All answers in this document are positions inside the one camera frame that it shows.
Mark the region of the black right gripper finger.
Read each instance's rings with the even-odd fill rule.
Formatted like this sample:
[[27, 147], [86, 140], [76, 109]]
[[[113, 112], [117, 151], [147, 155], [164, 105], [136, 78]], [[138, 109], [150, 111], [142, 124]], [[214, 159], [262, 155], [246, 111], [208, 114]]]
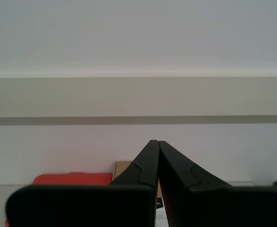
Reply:
[[110, 184], [30, 185], [6, 203], [12, 227], [153, 227], [159, 143], [151, 140]]
[[171, 227], [277, 227], [277, 186], [232, 186], [165, 141], [158, 174]]

